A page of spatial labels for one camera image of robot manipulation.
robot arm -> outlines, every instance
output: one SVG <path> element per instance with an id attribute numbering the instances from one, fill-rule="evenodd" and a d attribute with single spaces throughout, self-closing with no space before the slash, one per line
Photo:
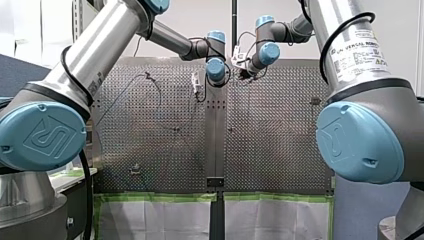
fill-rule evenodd
<path id="1" fill-rule="evenodd" d="M 247 56 L 237 59 L 237 46 L 233 64 L 242 69 L 242 78 L 254 77 L 280 57 L 280 48 L 276 43 L 305 43 L 311 38 L 312 31 L 312 25 L 303 14 L 290 23 L 275 22 L 272 16 L 262 16 L 256 20 L 256 53 L 251 60 L 243 59 Z"/>
<path id="2" fill-rule="evenodd" d="M 316 134 L 328 166 L 357 182 L 422 181 L 424 111 L 409 82 L 390 73 L 371 28 L 375 15 L 364 12 L 356 0 L 302 1 L 312 25 L 305 17 L 293 21 L 299 28 L 287 28 L 269 16 L 258 19 L 257 53 L 242 77 L 254 76 L 278 59 L 275 42 L 306 42 L 313 26 L 321 75 L 330 90 Z M 302 33 L 288 38 L 293 29 Z"/>
<path id="3" fill-rule="evenodd" d="M 154 21 L 169 1 L 110 0 L 84 34 L 42 81 L 28 83 L 0 106 L 0 167 L 48 171 L 70 162 L 85 144 L 89 107 L 106 76 L 136 33 L 185 60 L 207 58 L 214 85 L 224 83 L 225 36 L 213 31 L 192 42 Z"/>

black cable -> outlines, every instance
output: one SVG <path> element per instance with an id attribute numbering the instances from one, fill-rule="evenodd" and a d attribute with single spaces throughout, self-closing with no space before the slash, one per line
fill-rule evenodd
<path id="1" fill-rule="evenodd" d="M 94 102 L 93 96 L 91 96 L 91 93 L 78 81 L 78 79 L 71 73 L 71 71 L 69 71 L 68 65 L 66 64 L 66 54 L 70 48 L 71 46 L 68 46 L 63 49 L 62 53 L 60 54 L 60 63 L 62 64 L 66 75 L 68 75 L 69 80 L 84 92 L 84 94 L 87 96 L 88 106 L 91 106 L 91 104 Z"/>
<path id="2" fill-rule="evenodd" d="M 112 104 L 110 105 L 110 107 L 108 109 L 106 109 L 105 113 L 103 113 L 103 115 L 100 117 L 99 121 L 95 124 L 95 126 L 97 127 L 103 120 L 103 118 L 106 116 L 106 114 L 112 109 L 113 106 L 115 106 L 115 103 L 119 100 L 119 98 L 128 90 L 128 88 L 131 86 L 131 84 L 139 77 L 145 77 L 145 74 L 138 74 L 135 75 L 131 81 L 128 82 L 127 86 L 125 86 L 124 90 L 122 90 L 122 92 L 118 95 L 118 97 L 115 98 L 115 100 L 112 102 Z"/>
<path id="3" fill-rule="evenodd" d="M 141 41 L 141 39 L 142 39 L 142 37 L 140 36 L 140 38 L 138 39 L 137 48 L 135 49 L 135 52 L 134 52 L 134 56 L 133 57 L 137 56 L 137 52 L 138 52 L 138 48 L 140 47 L 140 41 Z"/>
<path id="4" fill-rule="evenodd" d="M 0 109 L 7 107 L 7 105 L 9 105 L 10 102 L 12 102 L 12 100 L 5 100 L 0 102 Z"/>
<path id="5" fill-rule="evenodd" d="M 262 76 L 260 76 L 260 77 L 256 77 L 256 78 L 255 78 L 255 80 L 259 80 L 259 79 L 261 79 L 261 78 L 266 77 L 267 72 L 268 72 L 268 66 L 266 66 L 265 71 L 264 71 L 264 73 L 262 74 Z"/>
<path id="6" fill-rule="evenodd" d="M 84 171 L 85 187 L 87 189 L 87 222 L 84 230 L 84 240 L 90 240 L 91 228 L 93 226 L 93 188 L 90 174 L 90 167 L 85 156 L 84 150 L 81 150 L 79 157 L 81 159 L 82 169 Z"/>
<path id="7" fill-rule="evenodd" d="M 327 42 L 324 44 L 324 47 L 321 51 L 321 57 L 319 59 L 319 70 L 321 72 L 322 79 L 328 84 L 327 76 L 325 75 L 325 59 L 327 57 L 327 53 L 330 50 L 331 44 L 333 44 L 334 40 L 345 30 L 346 27 L 350 26 L 353 22 L 355 22 L 358 19 L 369 17 L 369 22 L 372 23 L 375 20 L 375 14 L 372 12 L 363 12 L 360 13 L 342 24 L 336 29 L 336 31 L 333 32 L 333 34 L 330 35 L 330 37 L 327 39 Z"/>
<path id="8" fill-rule="evenodd" d="M 237 45 L 238 44 L 240 44 L 240 40 L 241 40 L 241 38 L 243 37 L 243 35 L 245 35 L 245 34 L 249 34 L 250 36 L 252 36 L 252 37 L 256 37 L 256 35 L 255 34 L 253 34 L 253 33 L 251 33 L 251 32 L 249 32 L 249 31 L 244 31 L 244 32 L 242 32 L 241 34 L 240 34 L 240 36 L 239 36 L 239 38 L 237 39 Z"/>
<path id="9" fill-rule="evenodd" d="M 405 240 L 415 240 L 424 234 L 424 226 L 420 227 L 417 231 L 409 235 Z"/>
<path id="10" fill-rule="evenodd" d="M 312 24 L 311 17 L 309 17 L 308 13 L 306 12 L 305 0 L 300 0 L 300 6 L 302 8 L 302 13 L 305 16 L 306 21 L 308 21 L 310 24 Z"/>

white wall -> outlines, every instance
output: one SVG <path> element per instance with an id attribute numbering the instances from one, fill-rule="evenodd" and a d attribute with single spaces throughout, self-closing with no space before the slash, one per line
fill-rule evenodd
<path id="1" fill-rule="evenodd" d="M 424 93 L 424 85 L 417 81 L 419 62 L 419 29 L 421 0 L 361 0 L 365 10 L 377 14 L 373 23 L 375 33 L 394 75 L 411 81 L 412 86 Z M 297 0 L 239 0 L 238 32 L 255 30 L 255 21 L 262 15 L 272 15 L 276 21 L 291 21 L 300 14 Z M 168 12 L 157 18 L 186 37 L 205 36 L 210 30 L 222 30 L 227 36 L 227 54 L 231 52 L 230 0 L 172 0 Z M 134 37 L 124 56 L 132 56 L 138 37 Z M 245 36 L 242 49 L 247 51 L 254 39 Z M 318 59 L 315 38 L 306 44 L 289 47 L 281 45 L 281 58 Z M 153 43 L 141 40 L 137 56 L 172 57 L 176 54 Z"/>
<path id="2" fill-rule="evenodd" d="M 185 37 L 205 37 L 211 30 L 226 33 L 227 51 L 231 49 L 231 1 L 230 0 L 172 0 L 171 6 L 157 20 L 181 33 Z M 124 56 L 133 56 L 138 36 L 134 37 L 124 51 Z M 151 42 L 141 40 L 137 56 L 175 57 L 175 53 Z"/>

perforated metal panel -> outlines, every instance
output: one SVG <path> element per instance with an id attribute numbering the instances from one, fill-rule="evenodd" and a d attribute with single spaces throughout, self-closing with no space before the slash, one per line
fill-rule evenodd
<path id="1" fill-rule="evenodd" d="M 227 128 L 217 129 L 226 134 L 225 191 L 331 193 L 332 173 L 315 143 L 323 103 L 311 99 L 324 100 L 327 89 L 317 66 L 280 60 L 252 84 L 230 81 Z M 207 190 L 205 121 L 212 120 L 191 94 L 191 74 L 202 68 L 203 61 L 156 58 L 116 65 L 93 109 L 97 191 Z"/>
<path id="2" fill-rule="evenodd" d="M 94 106 L 97 191 L 205 191 L 204 107 L 191 86 L 191 74 L 203 67 L 203 61 L 154 58 L 115 66 Z"/>
<path id="3" fill-rule="evenodd" d="M 279 60 L 266 77 L 228 89 L 226 191 L 331 193 L 315 141 L 326 86 L 318 61 Z"/>

gray panel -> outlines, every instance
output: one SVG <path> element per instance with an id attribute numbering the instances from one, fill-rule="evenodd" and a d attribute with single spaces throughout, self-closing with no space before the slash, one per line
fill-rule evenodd
<path id="1" fill-rule="evenodd" d="M 279 60 L 262 79 L 230 83 L 226 191 L 331 194 L 315 142 L 326 89 L 312 60 Z"/>
<path id="2" fill-rule="evenodd" d="M 102 152 L 97 191 L 205 191 L 204 107 L 191 86 L 191 73 L 203 67 L 203 61 L 149 58 L 123 59 L 115 66 L 97 96 L 95 124 L 136 75 L 150 73 L 162 100 L 152 81 L 141 76 L 97 124 Z M 140 173 L 131 174 L 136 164 Z"/>

